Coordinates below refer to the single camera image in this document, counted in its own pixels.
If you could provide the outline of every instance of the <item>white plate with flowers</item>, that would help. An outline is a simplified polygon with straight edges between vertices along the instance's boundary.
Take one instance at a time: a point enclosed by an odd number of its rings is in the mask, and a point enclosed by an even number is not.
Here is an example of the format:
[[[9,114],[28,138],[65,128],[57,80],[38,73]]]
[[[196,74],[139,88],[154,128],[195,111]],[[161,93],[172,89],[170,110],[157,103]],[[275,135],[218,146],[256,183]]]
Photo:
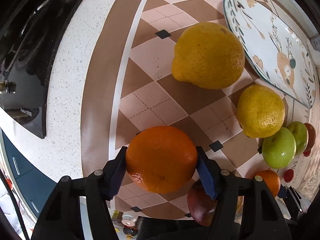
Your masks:
[[[229,29],[257,74],[310,109],[316,79],[300,38],[256,0],[224,0],[223,7]]]

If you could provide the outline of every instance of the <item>brown border stripe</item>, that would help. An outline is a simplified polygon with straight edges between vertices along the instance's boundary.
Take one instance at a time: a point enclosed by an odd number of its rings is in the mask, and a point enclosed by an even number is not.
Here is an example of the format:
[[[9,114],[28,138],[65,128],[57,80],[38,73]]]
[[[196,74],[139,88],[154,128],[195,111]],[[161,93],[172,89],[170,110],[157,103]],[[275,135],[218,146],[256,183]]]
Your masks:
[[[93,50],[81,108],[83,176],[108,161],[109,129],[124,46],[141,0],[116,0]]]
[[[297,21],[297,19],[278,0],[272,0],[272,1],[275,2],[282,10],[284,10],[287,13],[287,15],[289,15],[290,18],[299,26],[299,28],[303,31],[303,33],[308,38],[310,38],[309,35],[304,30],[304,28],[301,26],[301,24]]]

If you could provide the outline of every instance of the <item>black stovetop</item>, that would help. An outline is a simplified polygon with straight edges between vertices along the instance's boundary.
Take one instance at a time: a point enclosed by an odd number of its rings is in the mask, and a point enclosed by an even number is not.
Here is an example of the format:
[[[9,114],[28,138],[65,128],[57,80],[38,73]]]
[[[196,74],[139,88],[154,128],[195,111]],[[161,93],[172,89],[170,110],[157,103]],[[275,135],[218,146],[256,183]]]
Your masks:
[[[40,138],[54,58],[81,1],[0,0],[0,105]]]

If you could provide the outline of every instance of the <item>green apple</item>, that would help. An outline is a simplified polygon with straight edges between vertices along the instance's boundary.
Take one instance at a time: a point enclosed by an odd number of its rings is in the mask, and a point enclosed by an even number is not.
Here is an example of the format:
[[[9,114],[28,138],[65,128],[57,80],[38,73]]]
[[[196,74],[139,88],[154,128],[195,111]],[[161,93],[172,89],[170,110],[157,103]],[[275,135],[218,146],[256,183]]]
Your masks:
[[[271,168],[282,169],[288,166],[295,154],[296,140],[285,127],[263,140],[262,156]]]
[[[303,153],[308,144],[308,129],[302,122],[292,122],[287,127],[296,140],[296,155]]]

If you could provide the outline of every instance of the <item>small yellow lemon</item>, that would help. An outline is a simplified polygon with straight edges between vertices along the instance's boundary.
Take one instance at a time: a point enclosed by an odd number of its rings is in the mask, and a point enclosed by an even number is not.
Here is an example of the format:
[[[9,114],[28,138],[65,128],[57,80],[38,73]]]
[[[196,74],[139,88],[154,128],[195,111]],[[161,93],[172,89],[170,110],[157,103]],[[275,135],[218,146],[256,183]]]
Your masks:
[[[217,23],[198,23],[178,39],[172,75],[201,88],[221,89],[238,80],[244,61],[244,49],[231,31]]]
[[[281,128],[284,115],[281,97],[265,86],[250,86],[239,98],[236,116],[245,135],[251,138],[274,135]]]

